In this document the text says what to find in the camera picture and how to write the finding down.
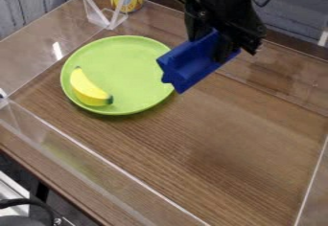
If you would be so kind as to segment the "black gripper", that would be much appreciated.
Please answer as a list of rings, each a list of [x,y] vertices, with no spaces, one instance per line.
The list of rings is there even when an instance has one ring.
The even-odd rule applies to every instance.
[[[267,28],[254,8],[255,0],[181,0],[189,41],[215,32],[213,59],[227,63],[243,48],[255,55]]]

